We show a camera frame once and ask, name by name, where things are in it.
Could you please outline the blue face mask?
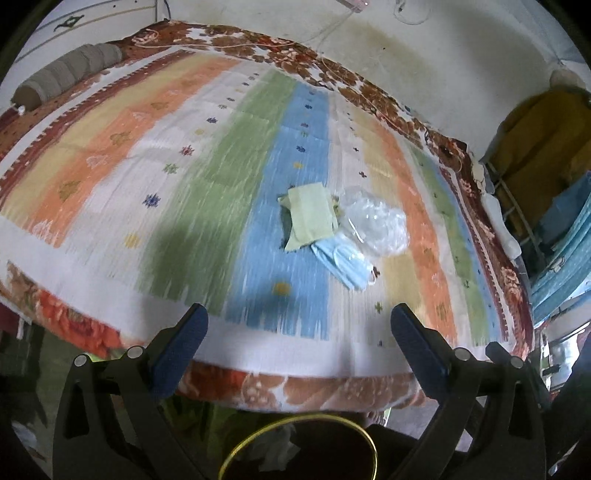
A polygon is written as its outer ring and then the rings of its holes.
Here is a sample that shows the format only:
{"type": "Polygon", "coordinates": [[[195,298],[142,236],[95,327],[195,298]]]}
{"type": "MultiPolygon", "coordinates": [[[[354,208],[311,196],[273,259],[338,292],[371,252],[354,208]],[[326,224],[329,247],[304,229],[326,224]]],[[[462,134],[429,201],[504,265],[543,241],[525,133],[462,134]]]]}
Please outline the blue face mask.
{"type": "Polygon", "coordinates": [[[376,282],[374,265],[346,235],[315,241],[311,251],[346,289],[365,291],[376,282]]]}

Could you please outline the clear plastic bag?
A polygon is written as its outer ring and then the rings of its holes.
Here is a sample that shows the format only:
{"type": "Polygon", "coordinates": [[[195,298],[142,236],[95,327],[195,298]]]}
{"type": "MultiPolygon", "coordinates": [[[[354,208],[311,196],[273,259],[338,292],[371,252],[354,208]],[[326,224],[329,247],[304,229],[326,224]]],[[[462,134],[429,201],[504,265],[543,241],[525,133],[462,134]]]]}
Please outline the clear plastic bag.
{"type": "Polygon", "coordinates": [[[409,247],[405,212],[361,187],[339,194],[338,220],[342,231],[370,256],[398,256],[409,247]]]}

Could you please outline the pale green paper sheet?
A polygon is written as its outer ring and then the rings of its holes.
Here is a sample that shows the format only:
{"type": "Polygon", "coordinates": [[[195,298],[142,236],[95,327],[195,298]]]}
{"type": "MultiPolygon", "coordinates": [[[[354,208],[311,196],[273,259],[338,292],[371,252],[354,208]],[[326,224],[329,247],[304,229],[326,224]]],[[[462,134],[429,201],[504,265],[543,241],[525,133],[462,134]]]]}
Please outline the pale green paper sheet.
{"type": "Polygon", "coordinates": [[[290,188],[279,203],[290,212],[290,236],[284,246],[287,252],[331,238],[339,228],[334,198],[322,183],[290,188]]]}

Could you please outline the white tissue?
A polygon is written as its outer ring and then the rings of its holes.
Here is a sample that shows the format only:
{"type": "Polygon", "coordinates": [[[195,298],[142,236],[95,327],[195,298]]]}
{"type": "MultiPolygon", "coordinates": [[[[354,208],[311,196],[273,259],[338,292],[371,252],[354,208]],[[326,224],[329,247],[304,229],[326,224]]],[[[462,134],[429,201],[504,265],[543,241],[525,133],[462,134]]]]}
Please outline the white tissue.
{"type": "Polygon", "coordinates": [[[293,442],[296,427],[288,424],[264,433],[256,441],[253,449],[263,459],[260,471],[283,471],[287,463],[300,452],[300,448],[293,442]]]}

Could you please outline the dark round trash bin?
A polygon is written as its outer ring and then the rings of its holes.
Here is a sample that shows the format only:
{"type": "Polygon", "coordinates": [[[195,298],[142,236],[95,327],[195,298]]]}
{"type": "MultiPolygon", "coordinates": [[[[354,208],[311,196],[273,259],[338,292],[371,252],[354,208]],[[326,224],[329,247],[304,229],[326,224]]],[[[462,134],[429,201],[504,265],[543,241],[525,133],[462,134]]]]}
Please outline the dark round trash bin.
{"type": "Polygon", "coordinates": [[[378,451],[365,428],[332,414],[273,421],[233,447],[219,479],[375,479],[378,451]]]}

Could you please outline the mustard yellow hanging garment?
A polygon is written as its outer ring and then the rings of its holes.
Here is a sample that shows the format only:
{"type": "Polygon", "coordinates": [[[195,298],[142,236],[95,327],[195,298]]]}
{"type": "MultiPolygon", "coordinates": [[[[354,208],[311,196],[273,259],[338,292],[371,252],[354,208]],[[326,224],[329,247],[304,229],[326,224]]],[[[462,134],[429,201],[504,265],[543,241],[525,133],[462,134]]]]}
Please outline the mustard yellow hanging garment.
{"type": "Polygon", "coordinates": [[[524,100],[481,161],[495,167],[535,227],[552,200],[590,170],[590,93],[562,86],[524,100]]]}

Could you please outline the grey rolled pillow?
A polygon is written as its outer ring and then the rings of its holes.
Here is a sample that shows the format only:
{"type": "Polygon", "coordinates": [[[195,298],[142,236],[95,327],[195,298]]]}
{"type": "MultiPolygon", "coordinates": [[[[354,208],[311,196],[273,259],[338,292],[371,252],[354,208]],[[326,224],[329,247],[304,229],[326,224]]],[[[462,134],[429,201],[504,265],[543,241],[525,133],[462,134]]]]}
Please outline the grey rolled pillow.
{"type": "Polygon", "coordinates": [[[32,111],[82,80],[116,65],[123,57],[122,50],[114,44],[82,45],[29,76],[16,88],[10,102],[32,111]]]}

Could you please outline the white wooden headboard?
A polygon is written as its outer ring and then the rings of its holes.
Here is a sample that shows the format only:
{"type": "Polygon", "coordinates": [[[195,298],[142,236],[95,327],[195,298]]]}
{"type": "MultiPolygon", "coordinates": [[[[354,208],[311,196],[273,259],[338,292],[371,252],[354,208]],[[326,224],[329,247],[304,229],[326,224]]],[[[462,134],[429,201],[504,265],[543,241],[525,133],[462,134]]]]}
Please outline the white wooden headboard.
{"type": "Polygon", "coordinates": [[[135,30],[171,19],[168,1],[114,0],[61,1],[36,27],[35,33],[64,33],[74,28],[106,22],[106,29],[135,30]]]}

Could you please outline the metal bed footboard rail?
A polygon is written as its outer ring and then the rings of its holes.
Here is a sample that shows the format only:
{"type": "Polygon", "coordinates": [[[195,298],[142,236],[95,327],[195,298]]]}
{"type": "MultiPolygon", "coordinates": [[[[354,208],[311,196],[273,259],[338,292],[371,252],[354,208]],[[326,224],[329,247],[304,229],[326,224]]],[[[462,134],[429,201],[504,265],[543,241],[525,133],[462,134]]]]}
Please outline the metal bed footboard rail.
{"type": "Polygon", "coordinates": [[[492,194],[501,205],[502,218],[509,232],[520,244],[529,242],[531,226],[519,206],[515,196],[510,191],[506,182],[501,178],[495,167],[489,162],[484,163],[487,179],[490,181],[492,194]]]}

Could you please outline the pink wall power strip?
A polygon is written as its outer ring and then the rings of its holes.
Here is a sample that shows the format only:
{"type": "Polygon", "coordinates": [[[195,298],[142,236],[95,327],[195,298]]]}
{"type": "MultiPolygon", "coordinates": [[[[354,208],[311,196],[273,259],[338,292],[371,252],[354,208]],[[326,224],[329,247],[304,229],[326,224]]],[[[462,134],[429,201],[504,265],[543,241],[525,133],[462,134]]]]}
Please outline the pink wall power strip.
{"type": "Polygon", "coordinates": [[[370,2],[368,0],[339,0],[342,4],[345,4],[346,6],[349,7],[349,9],[355,10],[355,11],[363,11],[365,10],[370,2]]]}

